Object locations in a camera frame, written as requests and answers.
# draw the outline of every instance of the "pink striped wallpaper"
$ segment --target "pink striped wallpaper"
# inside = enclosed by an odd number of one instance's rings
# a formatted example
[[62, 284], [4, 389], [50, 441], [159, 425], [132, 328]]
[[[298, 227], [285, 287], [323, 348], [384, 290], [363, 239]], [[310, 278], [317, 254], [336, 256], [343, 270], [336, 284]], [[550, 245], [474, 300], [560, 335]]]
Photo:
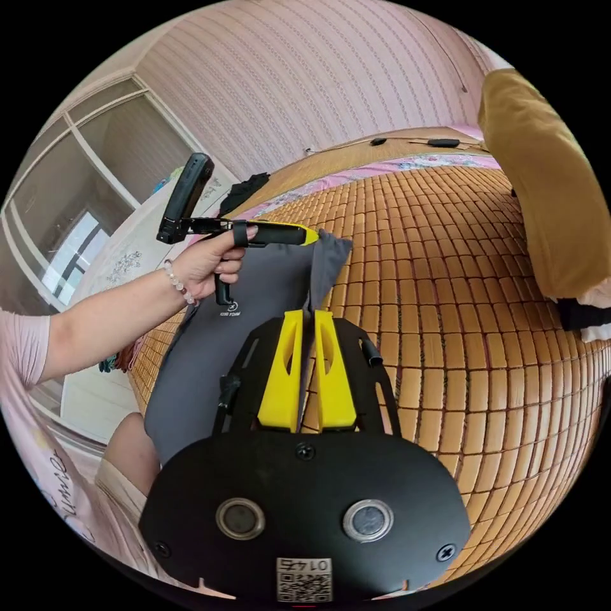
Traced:
[[187, 15], [138, 76], [238, 178], [406, 127], [476, 125], [489, 62], [383, 0], [231, 0]]

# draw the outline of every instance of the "logo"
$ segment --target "logo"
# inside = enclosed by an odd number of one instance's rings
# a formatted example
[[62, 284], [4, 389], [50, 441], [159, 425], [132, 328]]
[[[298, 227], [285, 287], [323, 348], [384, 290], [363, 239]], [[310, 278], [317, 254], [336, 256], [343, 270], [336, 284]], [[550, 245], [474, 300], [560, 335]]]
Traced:
[[221, 316], [239, 316], [242, 312], [238, 310], [238, 303], [234, 301], [227, 306], [227, 312], [221, 312]]

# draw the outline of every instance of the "sticker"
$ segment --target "sticker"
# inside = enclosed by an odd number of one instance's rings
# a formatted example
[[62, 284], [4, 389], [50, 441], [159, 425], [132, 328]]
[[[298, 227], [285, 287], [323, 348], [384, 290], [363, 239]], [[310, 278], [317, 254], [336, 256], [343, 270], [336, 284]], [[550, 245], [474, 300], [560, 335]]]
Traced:
[[281, 603], [329, 603], [333, 600], [330, 558], [277, 558], [277, 599]]

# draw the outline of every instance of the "bamboo mat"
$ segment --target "bamboo mat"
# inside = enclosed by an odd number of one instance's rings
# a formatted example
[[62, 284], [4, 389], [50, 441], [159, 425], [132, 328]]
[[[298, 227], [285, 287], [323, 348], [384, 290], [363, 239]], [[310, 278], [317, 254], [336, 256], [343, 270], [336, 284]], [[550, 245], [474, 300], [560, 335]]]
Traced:
[[[371, 146], [369, 143], [374, 137], [386, 137], [388, 140], [380, 146]], [[412, 144], [408, 142], [409, 139], [429, 138], [456, 138], [462, 143], [474, 146], [472, 149], [469, 148], [459, 152], [470, 154], [482, 152], [479, 147], [475, 147], [479, 142], [478, 140], [450, 127], [416, 127], [384, 134], [375, 134], [366, 139], [359, 139], [314, 153], [274, 172], [267, 184], [227, 216], [228, 218], [234, 218], [238, 214], [243, 214], [250, 210], [253, 206], [267, 202], [281, 193], [292, 191], [308, 184], [312, 180], [331, 176], [344, 170], [379, 161], [388, 161], [389, 159], [401, 159], [410, 155], [457, 152], [454, 148], [432, 148], [425, 144]]]
[[[558, 506], [611, 374], [611, 342], [562, 331], [537, 289], [509, 193], [501, 171], [434, 167], [314, 193], [266, 217], [354, 240], [325, 307], [379, 346], [403, 436], [454, 475], [472, 525], [434, 585], [497, 558]], [[138, 357], [142, 410], [180, 319], [152, 332]], [[311, 381], [305, 425], [318, 431]]]

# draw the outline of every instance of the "finger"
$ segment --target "finger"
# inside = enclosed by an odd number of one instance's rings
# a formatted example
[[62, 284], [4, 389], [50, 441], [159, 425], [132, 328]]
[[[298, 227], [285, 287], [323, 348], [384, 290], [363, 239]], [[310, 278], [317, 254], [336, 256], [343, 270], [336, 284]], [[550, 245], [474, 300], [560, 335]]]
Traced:
[[237, 274], [221, 274], [219, 278], [225, 284], [235, 284], [237, 282]]
[[[256, 236], [257, 227], [251, 225], [246, 229], [246, 235], [249, 240], [252, 240]], [[215, 256], [222, 256], [224, 258], [225, 253], [231, 250], [235, 246], [235, 238], [233, 231], [225, 231], [221, 235], [218, 235], [211, 240], [207, 241], [206, 246], [211, 250], [211, 253]]]
[[214, 270], [215, 274], [237, 274], [242, 268], [242, 260], [221, 261]]
[[245, 248], [232, 248], [231, 250], [228, 250], [223, 255], [223, 259], [225, 261], [237, 260], [237, 259], [241, 259], [245, 254], [246, 254]]

